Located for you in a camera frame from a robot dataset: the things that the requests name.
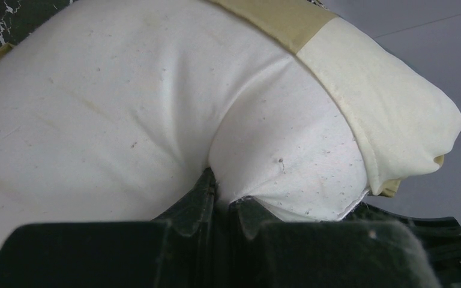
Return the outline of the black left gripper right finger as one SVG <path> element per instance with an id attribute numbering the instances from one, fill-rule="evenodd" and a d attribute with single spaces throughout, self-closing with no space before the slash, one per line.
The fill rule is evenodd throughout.
<path id="1" fill-rule="evenodd" d="M 440 287 L 416 222 L 360 204 L 342 221 L 288 222 L 252 197 L 215 209 L 230 287 Z"/>

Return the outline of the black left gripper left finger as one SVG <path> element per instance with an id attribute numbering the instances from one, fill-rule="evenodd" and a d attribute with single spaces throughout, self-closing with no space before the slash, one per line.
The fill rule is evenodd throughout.
<path id="1" fill-rule="evenodd" d="M 210 169 L 151 221 L 42 223 L 0 249 L 0 287 L 212 287 Z"/>

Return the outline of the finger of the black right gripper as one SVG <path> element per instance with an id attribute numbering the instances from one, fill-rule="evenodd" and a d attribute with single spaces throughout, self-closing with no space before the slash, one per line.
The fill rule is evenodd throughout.
<path id="1" fill-rule="evenodd" d="M 404 224 L 422 243 L 442 287 L 461 287 L 461 225 L 454 217 L 414 218 L 363 202 L 344 220 Z"/>

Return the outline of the white pillow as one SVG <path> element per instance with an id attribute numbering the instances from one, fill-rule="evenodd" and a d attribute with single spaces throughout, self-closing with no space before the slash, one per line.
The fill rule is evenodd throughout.
<path id="1" fill-rule="evenodd" d="M 15 228 L 150 220 L 210 167 L 223 211 L 341 220 L 368 192 L 343 114 L 273 39 L 205 1 L 79 1 L 0 60 L 0 247 Z"/>

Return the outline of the blue beige white pillowcase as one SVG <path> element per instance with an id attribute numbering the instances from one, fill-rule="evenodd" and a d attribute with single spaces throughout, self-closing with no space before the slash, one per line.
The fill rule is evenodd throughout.
<path id="1" fill-rule="evenodd" d="M 442 166 L 461 112 L 354 25 L 306 1 L 205 2 L 252 25 L 311 72 L 348 123 L 373 195 L 392 196 L 402 180 Z M 20 43 L 3 45 L 0 60 Z"/>

